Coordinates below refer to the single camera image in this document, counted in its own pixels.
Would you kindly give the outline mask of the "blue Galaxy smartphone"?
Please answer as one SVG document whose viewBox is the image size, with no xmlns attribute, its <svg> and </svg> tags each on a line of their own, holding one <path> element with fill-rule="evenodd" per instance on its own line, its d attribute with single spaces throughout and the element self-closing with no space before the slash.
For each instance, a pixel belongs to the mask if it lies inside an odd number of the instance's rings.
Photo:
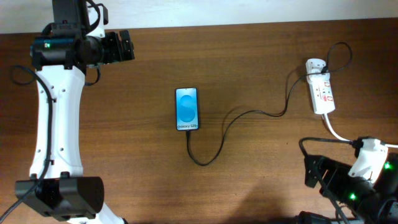
<svg viewBox="0 0 398 224">
<path fill-rule="evenodd" d="M 178 131 L 199 129 L 198 97 L 196 88 L 178 88 L 175 91 L 176 127 Z"/>
</svg>

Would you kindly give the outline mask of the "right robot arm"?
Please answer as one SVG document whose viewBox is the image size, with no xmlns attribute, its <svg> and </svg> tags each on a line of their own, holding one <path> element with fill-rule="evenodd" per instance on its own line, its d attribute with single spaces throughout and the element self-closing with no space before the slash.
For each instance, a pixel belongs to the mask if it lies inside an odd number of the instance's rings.
<svg viewBox="0 0 398 224">
<path fill-rule="evenodd" d="M 308 155 L 304 159 L 305 185 L 320 184 L 320 194 L 337 211 L 345 204 L 365 223 L 397 223 L 397 154 L 391 153 L 382 165 L 375 183 L 364 177 L 350 177 L 351 166 L 325 156 Z"/>
</svg>

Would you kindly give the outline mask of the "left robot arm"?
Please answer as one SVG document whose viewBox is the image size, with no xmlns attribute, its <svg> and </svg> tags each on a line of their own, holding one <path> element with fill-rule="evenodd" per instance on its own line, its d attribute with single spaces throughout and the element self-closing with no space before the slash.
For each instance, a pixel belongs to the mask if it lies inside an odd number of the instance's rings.
<svg viewBox="0 0 398 224">
<path fill-rule="evenodd" d="M 89 68 L 134 59 L 129 32 L 106 32 L 108 10 L 93 1 L 54 1 L 53 22 L 30 47 L 29 74 L 37 83 L 39 113 L 28 180 L 15 195 L 43 217 L 67 223 L 119 223 L 104 201 L 104 183 L 83 174 L 79 150 L 80 100 Z"/>
</svg>

